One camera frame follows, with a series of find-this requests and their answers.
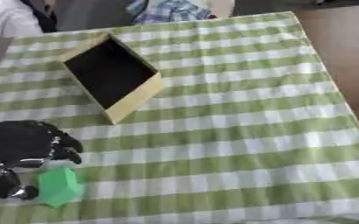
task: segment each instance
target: robotic hand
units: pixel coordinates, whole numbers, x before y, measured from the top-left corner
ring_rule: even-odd
[[[47,160],[81,163],[81,143],[46,122],[0,122],[0,198],[31,200],[39,191],[21,185],[14,167],[38,168]]]

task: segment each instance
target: cardboard box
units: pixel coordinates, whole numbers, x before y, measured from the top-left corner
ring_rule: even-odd
[[[163,88],[158,70],[109,34],[87,40],[60,62],[113,124]]]

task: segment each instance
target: green cube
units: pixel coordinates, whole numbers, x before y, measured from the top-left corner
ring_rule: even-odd
[[[39,198],[51,207],[59,207],[81,195],[76,174],[69,168],[55,168],[39,175]]]

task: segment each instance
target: gingham cloth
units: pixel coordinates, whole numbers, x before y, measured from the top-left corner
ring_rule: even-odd
[[[207,19],[211,10],[201,8],[187,0],[165,0],[147,9],[148,1],[135,0],[126,10],[134,15],[133,24],[155,24]]]
[[[114,126],[55,61],[104,32],[165,83]],[[315,218],[359,214],[359,123],[290,12],[16,39],[0,63],[0,121],[23,119],[86,152],[22,178],[65,164],[85,193],[57,209],[0,199],[0,223],[359,223]]]

